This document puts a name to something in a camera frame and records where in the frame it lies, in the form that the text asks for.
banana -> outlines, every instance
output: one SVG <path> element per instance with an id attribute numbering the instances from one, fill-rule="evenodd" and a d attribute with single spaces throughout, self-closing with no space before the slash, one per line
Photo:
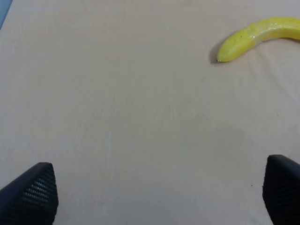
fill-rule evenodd
<path id="1" fill-rule="evenodd" d="M 276 38 L 300 39 L 300 19 L 272 17 L 253 23 L 233 35 L 221 46 L 218 62 L 228 62 L 241 56 L 255 45 Z"/>

